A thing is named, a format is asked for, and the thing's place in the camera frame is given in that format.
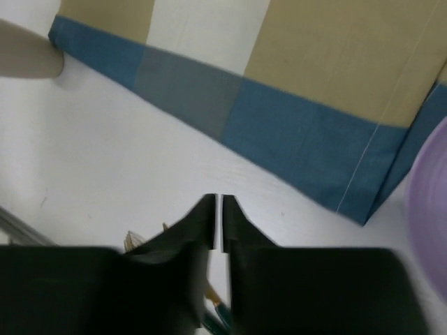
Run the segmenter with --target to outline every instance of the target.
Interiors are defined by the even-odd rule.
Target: white table
[[[58,5],[0,0],[0,17],[46,34]],[[409,248],[404,185],[358,227],[70,57],[56,80],[0,78],[0,109],[0,205],[57,243],[121,248],[128,230],[152,237],[204,193],[234,194],[283,246],[395,249],[433,334],[447,334],[447,305]],[[227,297],[219,249],[217,237],[210,281]]]

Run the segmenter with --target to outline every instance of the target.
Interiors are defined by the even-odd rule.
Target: cloth
[[[447,115],[445,17],[447,0],[62,0],[49,37],[364,224]]]

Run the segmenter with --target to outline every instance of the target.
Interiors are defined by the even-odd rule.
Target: purple plate
[[[406,190],[406,219],[413,251],[447,302],[447,118],[414,161]]]

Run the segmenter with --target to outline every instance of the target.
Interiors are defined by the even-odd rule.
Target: striped cloth
[[[49,37],[364,224],[447,115],[446,17],[447,0],[62,0]]]

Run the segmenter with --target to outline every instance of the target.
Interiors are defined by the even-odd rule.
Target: beige cup
[[[48,39],[0,19],[0,77],[57,77],[64,54]]]

